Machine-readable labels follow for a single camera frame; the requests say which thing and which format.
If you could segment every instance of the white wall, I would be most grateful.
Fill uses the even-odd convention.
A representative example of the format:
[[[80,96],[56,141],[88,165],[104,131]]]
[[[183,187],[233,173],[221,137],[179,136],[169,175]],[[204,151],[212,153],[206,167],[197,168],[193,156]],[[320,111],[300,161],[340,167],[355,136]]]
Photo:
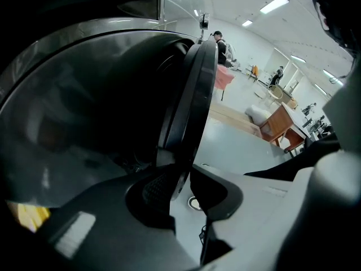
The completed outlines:
[[[225,21],[211,18],[209,30],[204,33],[204,40],[211,39],[209,37],[214,31],[221,31],[223,39],[230,43],[236,50],[236,59],[241,63],[241,69],[248,68],[248,64],[257,65],[258,69],[263,70],[271,57],[274,45],[242,27],[230,24]],[[201,30],[194,23],[194,20],[183,19],[177,21],[176,32],[189,34],[200,37]]]
[[[293,63],[288,63],[283,72],[283,77],[279,82],[280,86],[285,88],[286,85],[290,82],[291,78],[296,74],[297,70],[297,67]]]
[[[295,88],[295,84],[300,82],[303,77],[303,73],[300,70],[297,70],[296,74],[291,78],[284,89],[288,92],[292,91],[292,88]]]
[[[274,75],[274,72],[283,66],[284,68],[288,65],[289,59],[287,59],[283,54],[278,52],[276,49],[273,49],[273,52],[264,68],[264,71],[270,75]]]
[[[318,119],[321,116],[325,116],[324,122],[329,124],[329,120],[326,117],[326,114],[323,112],[322,108],[327,103],[326,96],[319,92],[316,88],[313,87],[312,83],[306,78],[300,80],[300,83],[296,86],[292,93],[295,100],[298,102],[297,109],[301,111],[306,106],[316,103],[317,106],[313,108],[315,113],[310,112],[308,117],[313,119]]]

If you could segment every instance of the wooden table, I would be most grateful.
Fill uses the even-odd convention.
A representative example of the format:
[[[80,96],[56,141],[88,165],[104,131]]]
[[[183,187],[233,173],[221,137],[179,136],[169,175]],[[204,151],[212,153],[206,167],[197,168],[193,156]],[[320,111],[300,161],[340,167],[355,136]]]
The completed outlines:
[[[283,138],[288,139],[290,146],[285,149],[287,151],[301,145],[306,137],[311,137],[302,127],[302,118],[285,103],[282,103],[259,128],[267,142],[275,142],[279,146],[280,137],[281,141]]]

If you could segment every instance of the pink cloth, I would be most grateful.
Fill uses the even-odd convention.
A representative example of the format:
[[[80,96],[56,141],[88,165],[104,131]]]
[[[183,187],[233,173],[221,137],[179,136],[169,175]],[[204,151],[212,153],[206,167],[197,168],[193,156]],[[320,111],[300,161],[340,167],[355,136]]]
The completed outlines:
[[[230,84],[233,78],[235,78],[235,76],[228,73],[227,67],[217,65],[217,73],[215,74],[214,87],[217,89],[225,90],[227,84]]]

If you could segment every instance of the orange chair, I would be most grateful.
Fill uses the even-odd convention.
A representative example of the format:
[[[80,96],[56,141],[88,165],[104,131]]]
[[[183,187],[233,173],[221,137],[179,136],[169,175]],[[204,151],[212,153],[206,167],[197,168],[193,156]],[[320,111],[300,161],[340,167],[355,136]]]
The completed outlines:
[[[223,101],[223,95],[227,84],[230,84],[233,78],[235,78],[235,76],[228,73],[227,67],[217,65],[217,73],[215,74],[214,87],[223,90],[221,101]]]
[[[257,67],[257,65],[254,65],[254,66],[252,67],[252,71],[251,71],[248,79],[253,78],[253,82],[255,82],[255,81],[258,80],[257,77],[258,77],[258,67]]]

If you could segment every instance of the black cap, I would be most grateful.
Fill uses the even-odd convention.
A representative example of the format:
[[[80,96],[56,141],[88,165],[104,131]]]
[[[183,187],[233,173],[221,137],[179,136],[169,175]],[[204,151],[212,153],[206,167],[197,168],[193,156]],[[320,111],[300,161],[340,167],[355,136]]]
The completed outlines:
[[[222,36],[222,32],[221,31],[215,31],[212,35],[213,36],[215,36],[215,35],[221,35]]]

